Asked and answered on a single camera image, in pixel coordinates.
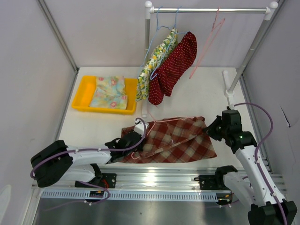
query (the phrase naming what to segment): hanging rod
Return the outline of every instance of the hanging rod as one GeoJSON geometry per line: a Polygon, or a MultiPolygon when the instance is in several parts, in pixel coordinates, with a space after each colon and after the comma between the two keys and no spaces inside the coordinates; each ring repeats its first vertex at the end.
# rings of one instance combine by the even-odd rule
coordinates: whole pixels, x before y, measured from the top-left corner
{"type": "MultiPolygon", "coordinates": [[[[177,8],[154,8],[150,9],[150,13],[176,13],[177,8]]],[[[248,14],[265,14],[268,8],[220,8],[219,13],[248,13],[248,14]]],[[[179,13],[216,13],[217,8],[180,8],[179,13]]]]}

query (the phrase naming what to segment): metal pole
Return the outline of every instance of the metal pole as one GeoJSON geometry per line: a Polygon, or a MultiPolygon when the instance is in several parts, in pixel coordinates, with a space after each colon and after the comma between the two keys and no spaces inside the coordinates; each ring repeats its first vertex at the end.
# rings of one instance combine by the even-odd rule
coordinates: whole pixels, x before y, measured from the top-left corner
{"type": "Polygon", "coordinates": [[[264,20],[262,21],[262,24],[260,26],[260,28],[258,29],[258,32],[241,64],[241,66],[237,69],[237,73],[236,76],[230,86],[230,88],[228,89],[228,94],[233,94],[233,90],[235,88],[235,86],[237,85],[238,81],[240,80],[240,77],[242,76],[247,64],[249,63],[251,57],[253,56],[256,48],[258,47],[261,39],[263,38],[264,34],[266,33],[266,31],[268,30],[269,27],[269,20],[271,19],[271,17],[273,16],[273,13],[275,12],[275,9],[278,7],[278,3],[277,2],[271,2],[270,3],[270,11],[265,15],[264,20]]]}
{"type": "Polygon", "coordinates": [[[38,5],[40,6],[46,20],[48,21],[48,24],[50,26],[50,28],[52,29],[56,39],[58,40],[58,43],[60,44],[66,58],[69,60],[73,70],[75,71],[75,73],[77,73],[78,71],[78,67],[67,47],[67,44],[64,40],[64,38],[62,37],[61,33],[60,33],[60,30],[58,29],[54,19],[53,19],[53,16],[51,15],[51,12],[48,8],[48,6],[46,5],[45,1],[44,0],[37,0],[37,3],[38,5]]]}
{"type": "MultiPolygon", "coordinates": [[[[149,49],[149,39],[150,39],[150,20],[151,20],[151,13],[150,9],[152,8],[152,2],[146,1],[145,2],[145,55],[149,49]]],[[[146,56],[145,63],[148,62],[149,54],[146,56]]],[[[142,117],[147,118],[148,113],[148,100],[142,100],[142,117]]]]}
{"type": "MultiPolygon", "coordinates": [[[[218,8],[160,8],[159,13],[216,13],[218,8]]],[[[158,8],[154,8],[151,13],[158,12],[158,8]]],[[[267,8],[220,8],[219,13],[259,13],[265,14],[267,8]]]]}
{"type": "Polygon", "coordinates": [[[149,49],[149,39],[150,39],[150,19],[145,20],[145,55],[149,49]]]}

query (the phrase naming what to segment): plaid fabric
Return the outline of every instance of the plaid fabric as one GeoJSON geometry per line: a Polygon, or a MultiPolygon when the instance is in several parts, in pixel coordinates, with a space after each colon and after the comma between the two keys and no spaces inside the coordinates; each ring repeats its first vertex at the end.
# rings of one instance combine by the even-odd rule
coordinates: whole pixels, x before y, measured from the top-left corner
{"type": "MultiPolygon", "coordinates": [[[[156,123],[143,146],[143,152],[124,157],[123,163],[187,163],[205,158],[214,158],[216,153],[210,138],[203,133],[204,117],[188,118],[156,123]]],[[[122,129],[122,136],[134,127],[122,129]]]]}

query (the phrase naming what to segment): blue wire hanger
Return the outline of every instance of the blue wire hanger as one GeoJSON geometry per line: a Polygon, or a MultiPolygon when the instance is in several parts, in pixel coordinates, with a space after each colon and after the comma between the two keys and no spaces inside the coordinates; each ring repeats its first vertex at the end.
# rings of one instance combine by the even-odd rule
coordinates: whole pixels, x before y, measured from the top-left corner
{"type": "Polygon", "coordinates": [[[148,53],[149,53],[150,47],[151,47],[151,45],[152,45],[152,42],[153,42],[155,36],[157,35],[158,31],[159,31],[162,27],[167,28],[168,30],[171,30],[171,27],[166,27],[166,26],[160,26],[160,27],[159,27],[159,25],[158,25],[158,13],[159,13],[159,10],[160,10],[161,8],[162,8],[162,6],[158,8],[158,12],[156,13],[156,31],[155,31],[155,34],[153,35],[153,37],[152,37],[152,39],[151,39],[151,41],[150,41],[148,50],[147,50],[146,55],[145,55],[145,58],[144,58],[144,61],[143,61],[143,63],[140,65],[140,69],[139,69],[139,73],[138,73],[137,77],[139,77],[141,67],[144,66],[145,63],[146,63],[147,55],[148,55],[148,53]]]}
{"type": "MultiPolygon", "coordinates": [[[[175,24],[174,24],[175,34],[174,34],[174,36],[172,37],[172,39],[170,40],[170,43],[174,40],[176,34],[187,34],[187,33],[188,33],[188,31],[187,31],[187,32],[178,32],[178,33],[176,32],[176,27],[177,27],[177,14],[178,14],[178,10],[179,10],[181,7],[182,7],[182,6],[179,6],[178,9],[177,9],[177,11],[176,11],[175,24]]],[[[157,15],[156,15],[156,16],[157,16],[157,26],[158,26],[158,13],[159,13],[159,9],[158,9],[157,15]]],[[[164,58],[165,54],[168,52],[169,47],[170,47],[170,45],[168,45],[166,51],[165,51],[164,54],[163,54],[162,59],[164,58]]],[[[156,65],[155,69],[154,69],[153,72],[151,73],[151,75],[150,75],[150,80],[153,80],[153,79],[158,75],[157,73],[154,74],[154,72],[156,71],[157,68],[160,67],[161,63],[162,63],[162,60],[161,60],[160,64],[157,64],[157,65],[156,65]]]]}

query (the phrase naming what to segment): hanging cloth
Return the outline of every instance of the hanging cloth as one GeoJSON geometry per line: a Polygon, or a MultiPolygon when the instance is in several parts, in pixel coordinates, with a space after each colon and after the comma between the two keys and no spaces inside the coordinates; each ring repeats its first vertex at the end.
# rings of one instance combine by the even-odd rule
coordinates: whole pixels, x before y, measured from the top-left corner
{"type": "Polygon", "coordinates": [[[163,40],[163,42],[153,50],[149,61],[144,66],[138,77],[135,97],[136,102],[142,99],[147,99],[149,95],[150,74],[154,68],[163,62],[177,46],[178,35],[176,32],[177,30],[175,28],[172,29],[165,40],[163,40]]]}
{"type": "Polygon", "coordinates": [[[149,102],[160,104],[164,95],[171,96],[172,90],[183,75],[192,66],[197,55],[197,40],[188,32],[170,56],[158,68],[150,81],[149,102]]]}

